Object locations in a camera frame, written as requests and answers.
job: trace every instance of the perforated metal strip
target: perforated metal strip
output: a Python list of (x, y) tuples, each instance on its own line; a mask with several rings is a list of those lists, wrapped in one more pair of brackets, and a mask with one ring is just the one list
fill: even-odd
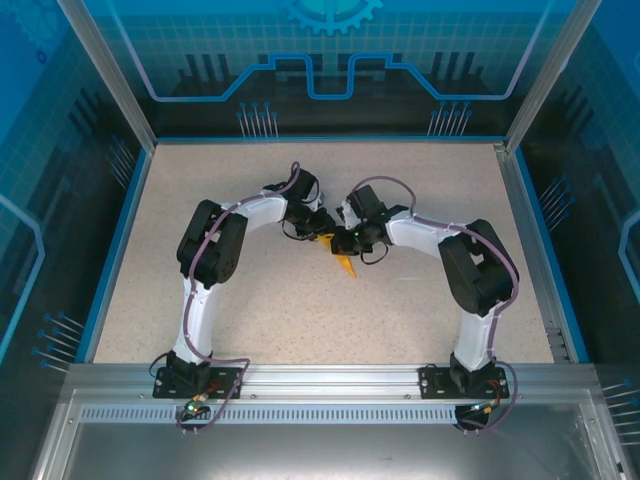
[[(175, 405), (87, 405), (82, 423), (175, 422)], [(205, 423), (212, 413), (192, 423)], [(455, 407), (433, 405), (231, 405), (221, 424), (453, 424)]]

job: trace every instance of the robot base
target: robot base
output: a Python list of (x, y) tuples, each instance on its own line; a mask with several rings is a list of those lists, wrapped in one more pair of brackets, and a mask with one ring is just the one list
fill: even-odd
[(509, 386), (504, 369), (493, 364), (487, 365), (477, 373), (474, 378), (474, 387), (469, 388), (464, 394), (458, 385), (451, 379), (451, 367), (437, 367), (433, 364), (418, 369), (418, 382), (420, 384), (420, 396), (423, 400), (456, 400), (477, 399), (492, 400), (496, 398), (496, 391), (488, 383), (489, 380), (497, 380), (500, 384), (500, 398), (509, 398)]
[[(241, 368), (234, 367), (210, 367), (209, 378), (205, 382), (206, 391), (210, 399), (225, 399), (233, 388), (233, 382), (240, 375)], [(240, 398), (240, 389), (238, 386), (233, 393), (232, 399)], [(167, 367), (158, 369), (156, 374), (156, 383), (153, 387), (153, 398), (192, 398), (201, 394), (198, 387), (181, 381)]]

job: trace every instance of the speckled tabletop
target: speckled tabletop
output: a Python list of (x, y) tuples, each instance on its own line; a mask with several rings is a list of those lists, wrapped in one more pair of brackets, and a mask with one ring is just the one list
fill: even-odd
[[(498, 326), (498, 355), (552, 361), (493, 146), (421, 142), (160, 144), (95, 362), (148, 363), (171, 349), (183, 293), (175, 252), (195, 207), (285, 180), (294, 160), (318, 177), (331, 208), (362, 178), (386, 174), (412, 186), (423, 216), (489, 220), (521, 276), (520, 296)], [(376, 182), (375, 189), (387, 206), (408, 205), (394, 184)], [(394, 247), (378, 265), (354, 266), (355, 280), (323, 245), (289, 240), (279, 225), (253, 232), (221, 295), (215, 353), (263, 364), (448, 362), (460, 312), (440, 261)]]

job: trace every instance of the yellow block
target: yellow block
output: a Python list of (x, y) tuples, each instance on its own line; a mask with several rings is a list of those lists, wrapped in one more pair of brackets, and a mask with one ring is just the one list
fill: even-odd
[[(329, 251), (331, 251), (332, 238), (333, 233), (329, 233), (327, 235), (318, 235), (318, 240), (320, 240), (320, 242), (322, 242), (322, 244), (327, 247)], [(348, 255), (334, 255), (334, 257), (336, 257), (338, 263), (342, 265), (342, 268), (349, 272), (349, 275), (351, 275), (352, 278), (356, 278), (356, 272), (353, 269), (353, 265), (351, 265), (351, 258)]]

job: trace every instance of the white robotic arm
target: white robotic arm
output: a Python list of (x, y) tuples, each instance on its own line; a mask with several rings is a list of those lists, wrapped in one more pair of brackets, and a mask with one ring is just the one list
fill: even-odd
[[(244, 236), (264, 225), (282, 221), (291, 223), (297, 235), (309, 239), (335, 227), (334, 220), (322, 207), (323, 194), (312, 174), (300, 169), (296, 181), (278, 194), (282, 185), (264, 187), (260, 194), (240, 204), (218, 205), (204, 200), (187, 227), (177, 253), (180, 271), (184, 275), (183, 322), (167, 357), (167, 367), (187, 384), (200, 388), (203, 384), (201, 377), (206, 377), (206, 374), (200, 374), (208, 367), (202, 355), (212, 354), (211, 337), (218, 295), (223, 284), (235, 272)], [(192, 284), (189, 270), (197, 250), (216, 219), (232, 207), (233, 213), (227, 214), (199, 258)], [(185, 315), (189, 342), (184, 335)]]
[[(393, 245), (410, 247), (436, 258), (441, 258), (438, 246), (448, 237), (459, 235), (453, 230), (435, 228), (418, 223), (407, 210), (394, 215), (386, 224)], [(489, 333), (496, 304), (484, 316), (462, 310), (455, 358), (469, 371), (480, 370), (489, 361)]]
[[(496, 311), (508, 301), (514, 287), (511, 273), (516, 272), (504, 247), (488, 222), (477, 220), (466, 226), (446, 225), (419, 219), (407, 207), (387, 209), (370, 186), (352, 192), (338, 209), (344, 226), (336, 226), (322, 207), (319, 187), (312, 194), (317, 179), (300, 170), (290, 189), (277, 194), (278, 185), (265, 187), (261, 195), (234, 207), (223, 218), (221, 214), (233, 204), (218, 205), (204, 200), (196, 212), (178, 248), (178, 261), (184, 275), (184, 323), (173, 350), (167, 356), (167, 368), (175, 378), (189, 386), (189, 391), (204, 391), (209, 379), (209, 364), (202, 355), (212, 354), (212, 327), (218, 295), (234, 273), (244, 235), (263, 225), (287, 221), (294, 225), (299, 239), (314, 239), (332, 234), (331, 250), (336, 255), (363, 255), (373, 245), (411, 247), (442, 260), (451, 293), (462, 309), (458, 343), (451, 355), (451, 381), (462, 395), (486, 382), (493, 368), (491, 343)], [(218, 233), (207, 244), (195, 265), (195, 288), (189, 270), (216, 219)], [(486, 239), (494, 253), (469, 236)], [(508, 261), (512, 272), (505, 268)]]
[[(230, 205), (222, 205), (222, 208), (226, 210), (229, 206)], [(278, 195), (249, 201), (238, 207), (234, 213), (242, 215), (247, 219), (246, 234), (269, 223), (281, 222), (284, 219), (286, 211), (287, 200), (283, 196)], [(184, 313), (187, 308), (187, 300), (192, 294), (192, 288), (189, 278), (184, 278), (183, 283), (184, 301), (182, 311)], [(206, 288), (202, 282), (196, 280), (196, 293), (188, 312), (188, 331), (191, 343), (195, 349), (203, 355), (210, 355), (212, 352), (211, 333), (216, 306), (218, 304), (218, 295), (222, 286), (222, 283), (215, 283), (209, 288)], [(173, 347), (173, 351), (178, 358), (187, 363), (195, 363), (197, 365), (202, 362), (185, 342), (182, 325), (180, 326), (180, 332), (178, 333), (178, 339)]]

